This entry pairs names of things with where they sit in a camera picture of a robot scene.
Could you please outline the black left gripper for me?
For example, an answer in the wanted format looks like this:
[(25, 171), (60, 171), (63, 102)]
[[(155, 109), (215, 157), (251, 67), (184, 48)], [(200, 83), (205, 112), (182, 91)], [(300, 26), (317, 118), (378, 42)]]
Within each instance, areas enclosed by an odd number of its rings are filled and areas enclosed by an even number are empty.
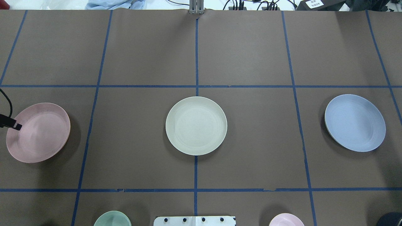
[(20, 131), (22, 128), (22, 125), (17, 123), (16, 120), (14, 120), (13, 118), (1, 114), (0, 115), (0, 127), (1, 128), (7, 127), (7, 128), (12, 128), (14, 130)]

